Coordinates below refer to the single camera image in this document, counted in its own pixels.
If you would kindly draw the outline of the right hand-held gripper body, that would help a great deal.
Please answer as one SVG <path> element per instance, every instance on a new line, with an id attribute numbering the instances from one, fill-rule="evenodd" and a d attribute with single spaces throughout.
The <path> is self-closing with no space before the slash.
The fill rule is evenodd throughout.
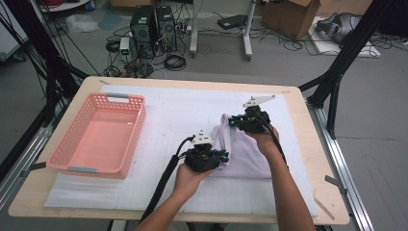
<path id="1" fill-rule="evenodd" d="M 242 106 L 244 115 L 240 120 L 239 129 L 250 133 L 263 133 L 270 124 L 267 112 L 260 105 L 274 99 L 275 96 L 251 96 Z"/>

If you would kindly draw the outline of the lavender printed towel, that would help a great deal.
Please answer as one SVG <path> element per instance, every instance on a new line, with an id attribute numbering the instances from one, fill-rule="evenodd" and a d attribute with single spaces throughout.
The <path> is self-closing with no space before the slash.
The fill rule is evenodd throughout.
<path id="1" fill-rule="evenodd" d="M 220 124 L 213 129 L 213 149 L 229 153 L 229 161 L 216 168 L 213 177 L 270 179 L 271 173 L 265 156 L 256 141 L 244 131 L 229 125 L 230 115 L 223 114 Z"/>

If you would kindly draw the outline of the pink plastic basket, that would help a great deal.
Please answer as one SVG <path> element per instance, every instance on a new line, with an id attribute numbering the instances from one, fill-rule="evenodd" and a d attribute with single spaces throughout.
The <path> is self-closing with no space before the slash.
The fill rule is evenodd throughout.
<path id="1" fill-rule="evenodd" d="M 87 95 L 46 165 L 65 174 L 124 179 L 146 116 L 142 95 Z"/>

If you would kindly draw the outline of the person's left hand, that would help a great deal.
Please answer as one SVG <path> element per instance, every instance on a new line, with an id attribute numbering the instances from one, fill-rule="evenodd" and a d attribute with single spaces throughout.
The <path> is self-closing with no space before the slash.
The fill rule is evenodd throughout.
<path id="1" fill-rule="evenodd" d="M 196 193 L 200 182 L 212 173 L 211 170 L 195 172 L 186 164 L 180 165 L 177 169 L 175 184 L 171 195 L 186 202 Z"/>

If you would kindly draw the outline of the white grid mat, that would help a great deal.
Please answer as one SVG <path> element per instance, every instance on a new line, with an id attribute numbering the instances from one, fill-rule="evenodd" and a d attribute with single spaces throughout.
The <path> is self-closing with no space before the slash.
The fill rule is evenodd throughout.
<path id="1" fill-rule="evenodd" d="M 181 141 L 203 130 L 211 136 L 223 114 L 242 113 L 250 93 L 106 86 L 100 92 L 142 95 L 146 116 L 124 179 L 65 174 L 58 170 L 46 206 L 143 211 Z M 206 178 L 182 208 L 185 213 L 274 216 L 270 179 Z"/>

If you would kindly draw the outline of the black flat box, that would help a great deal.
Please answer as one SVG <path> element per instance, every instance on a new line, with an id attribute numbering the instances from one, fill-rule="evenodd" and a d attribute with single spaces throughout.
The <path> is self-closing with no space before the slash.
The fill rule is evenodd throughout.
<path id="1" fill-rule="evenodd" d="M 244 14 L 237 14 L 229 17 L 219 19 L 217 25 L 224 30 L 229 30 L 242 26 L 247 20 L 247 16 Z"/>

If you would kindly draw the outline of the brown cardboard box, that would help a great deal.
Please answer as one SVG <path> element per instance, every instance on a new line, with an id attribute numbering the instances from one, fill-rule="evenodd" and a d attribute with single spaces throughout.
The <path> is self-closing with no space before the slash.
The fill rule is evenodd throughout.
<path id="1" fill-rule="evenodd" d="M 269 0 L 264 5 L 262 25 L 277 33 L 301 39 L 308 34 L 320 8 L 320 0 Z"/>

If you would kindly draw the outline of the thin wooden stick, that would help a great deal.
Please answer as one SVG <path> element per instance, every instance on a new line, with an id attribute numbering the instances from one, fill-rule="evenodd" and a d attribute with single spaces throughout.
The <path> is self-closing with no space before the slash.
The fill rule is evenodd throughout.
<path id="1" fill-rule="evenodd" d="M 322 217 L 325 217 L 329 220 L 334 220 L 335 219 L 335 214 L 333 212 L 334 205 L 329 201 L 326 200 L 325 198 L 317 198 L 314 197 L 314 200 L 318 207 L 322 210 Z"/>

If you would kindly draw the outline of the slim black computer tower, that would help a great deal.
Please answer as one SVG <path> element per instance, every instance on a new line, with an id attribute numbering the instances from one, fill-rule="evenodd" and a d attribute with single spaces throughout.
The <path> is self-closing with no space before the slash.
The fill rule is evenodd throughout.
<path id="1" fill-rule="evenodd" d="M 172 52 L 177 50 L 175 20 L 170 6 L 156 8 L 159 39 L 162 50 Z"/>

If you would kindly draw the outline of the grey rounded device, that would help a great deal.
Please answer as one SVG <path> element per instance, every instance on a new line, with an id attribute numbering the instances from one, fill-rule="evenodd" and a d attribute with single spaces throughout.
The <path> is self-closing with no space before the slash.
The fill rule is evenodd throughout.
<path id="1" fill-rule="evenodd" d="M 333 13 L 317 22 L 317 32 L 324 32 L 334 42 L 342 44 L 360 22 L 360 17 L 353 13 Z"/>

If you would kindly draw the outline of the white device with green light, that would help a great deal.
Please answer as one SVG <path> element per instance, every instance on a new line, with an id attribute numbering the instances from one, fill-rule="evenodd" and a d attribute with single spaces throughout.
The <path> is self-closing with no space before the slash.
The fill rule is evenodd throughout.
<path id="1" fill-rule="evenodd" d="M 119 52 L 120 52 L 122 61 L 124 61 L 125 63 L 128 63 L 131 58 L 129 38 L 120 39 Z"/>

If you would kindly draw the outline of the clear plastic bag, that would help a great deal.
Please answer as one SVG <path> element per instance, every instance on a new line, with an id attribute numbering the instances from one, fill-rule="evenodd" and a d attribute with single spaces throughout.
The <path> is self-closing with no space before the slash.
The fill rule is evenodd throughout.
<path id="1" fill-rule="evenodd" d="M 98 29 L 98 24 L 86 14 L 68 16 L 65 22 L 70 34 L 90 33 Z"/>

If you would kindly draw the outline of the white cabinet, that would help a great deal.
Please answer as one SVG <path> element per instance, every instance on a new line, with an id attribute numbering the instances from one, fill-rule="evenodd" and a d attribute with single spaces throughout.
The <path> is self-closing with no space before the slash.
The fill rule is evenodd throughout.
<path id="1" fill-rule="evenodd" d="M 0 62 L 6 61 L 20 47 L 16 39 L 6 29 L 3 22 L 11 29 L 14 29 L 23 41 L 28 40 L 28 37 L 9 8 L 3 0 L 0 0 Z"/>

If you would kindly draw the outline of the black metal frame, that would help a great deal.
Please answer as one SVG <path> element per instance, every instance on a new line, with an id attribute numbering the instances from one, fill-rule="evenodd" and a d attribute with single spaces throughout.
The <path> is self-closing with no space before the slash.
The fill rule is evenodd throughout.
<path id="1" fill-rule="evenodd" d="M 301 85 L 301 91 L 316 87 L 314 93 L 307 98 L 307 102 L 315 108 L 322 109 L 327 98 L 330 98 L 328 117 L 325 129 L 331 139 L 336 138 L 335 122 L 341 81 L 358 54 L 366 46 L 371 36 L 383 20 L 392 12 L 399 0 L 372 0 L 360 22 L 351 33 L 349 39 L 335 61 L 319 77 Z"/>

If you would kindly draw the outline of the aluminium rail with bracket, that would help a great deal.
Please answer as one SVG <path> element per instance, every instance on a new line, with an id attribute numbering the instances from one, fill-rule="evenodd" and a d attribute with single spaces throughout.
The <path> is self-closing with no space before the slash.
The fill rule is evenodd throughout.
<path id="1" fill-rule="evenodd" d="M 18 157 L 0 183 L 0 211 L 11 200 L 16 188 L 31 171 L 45 168 L 46 163 L 44 161 L 38 163 L 38 158 L 53 132 L 54 129 L 51 126 L 40 126 L 17 148 Z"/>

